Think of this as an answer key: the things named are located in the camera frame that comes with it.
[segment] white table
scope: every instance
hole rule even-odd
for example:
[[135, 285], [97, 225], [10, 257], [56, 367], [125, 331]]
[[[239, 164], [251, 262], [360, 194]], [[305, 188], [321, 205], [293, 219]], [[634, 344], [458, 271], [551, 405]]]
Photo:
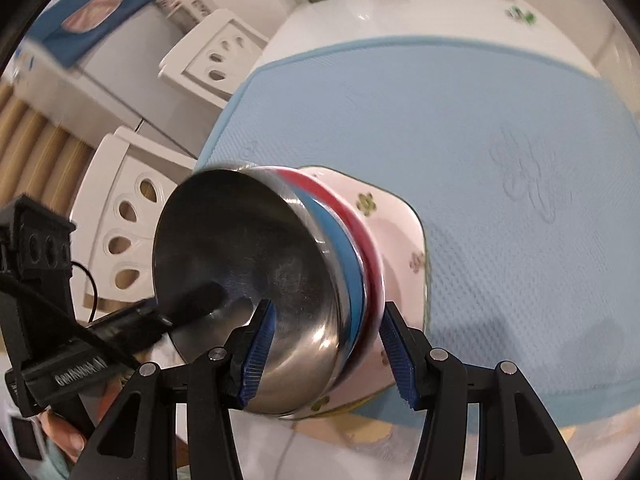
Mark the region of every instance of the white table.
[[[511, 6], [536, 15], [528, 25]], [[482, 41], [535, 52], [598, 75], [587, 57], [523, 0], [325, 0], [298, 7], [254, 66], [316, 48], [384, 36], [434, 36]]]

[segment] metal screw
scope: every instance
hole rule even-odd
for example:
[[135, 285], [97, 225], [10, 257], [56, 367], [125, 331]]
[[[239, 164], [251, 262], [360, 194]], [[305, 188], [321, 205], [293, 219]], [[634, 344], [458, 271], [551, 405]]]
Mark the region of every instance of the metal screw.
[[518, 367], [511, 361], [502, 361], [500, 363], [500, 370], [502, 370], [507, 375], [513, 375], [518, 371]]
[[446, 361], [447, 358], [449, 357], [449, 354], [447, 353], [447, 351], [443, 350], [442, 348], [432, 349], [431, 352], [429, 352], [429, 355], [431, 356], [431, 359], [433, 359], [434, 361]]
[[222, 361], [226, 357], [226, 350], [222, 346], [216, 346], [209, 350], [209, 359], [212, 361]]
[[155, 374], [157, 369], [155, 363], [144, 363], [138, 371], [143, 377], [149, 377], [149, 375]]

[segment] stainless steel bowl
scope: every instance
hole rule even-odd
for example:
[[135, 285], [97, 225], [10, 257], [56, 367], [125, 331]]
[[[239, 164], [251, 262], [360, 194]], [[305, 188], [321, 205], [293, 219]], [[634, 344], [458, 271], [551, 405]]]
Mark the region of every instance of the stainless steel bowl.
[[209, 282], [228, 293], [212, 314], [170, 333], [187, 362], [223, 344], [262, 298], [274, 301], [276, 333], [248, 409], [284, 415], [316, 400], [340, 374], [347, 310], [327, 263], [330, 246], [290, 188], [270, 183], [216, 169], [180, 184], [158, 222], [153, 270], [158, 303], [167, 308]]

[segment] wooden floor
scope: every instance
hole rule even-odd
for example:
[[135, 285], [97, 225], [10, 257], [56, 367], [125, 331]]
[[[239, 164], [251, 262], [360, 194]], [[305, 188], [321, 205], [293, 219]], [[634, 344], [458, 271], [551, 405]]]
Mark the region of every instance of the wooden floor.
[[0, 207], [25, 193], [68, 216], [93, 154], [0, 83]]

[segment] blue gripper pad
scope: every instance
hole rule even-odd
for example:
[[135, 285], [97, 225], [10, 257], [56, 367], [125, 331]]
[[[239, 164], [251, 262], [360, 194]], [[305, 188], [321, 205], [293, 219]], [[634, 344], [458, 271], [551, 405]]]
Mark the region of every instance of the blue gripper pad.
[[415, 410], [418, 403], [418, 391], [415, 387], [415, 366], [404, 347], [396, 325], [385, 308], [380, 323], [380, 339], [385, 347], [386, 358], [389, 359], [391, 371], [394, 374], [400, 396]]
[[269, 302], [267, 310], [262, 318], [254, 343], [249, 350], [244, 364], [242, 364], [242, 387], [239, 400], [244, 408], [255, 397], [260, 384], [260, 378], [267, 362], [273, 335], [276, 331], [276, 307]]

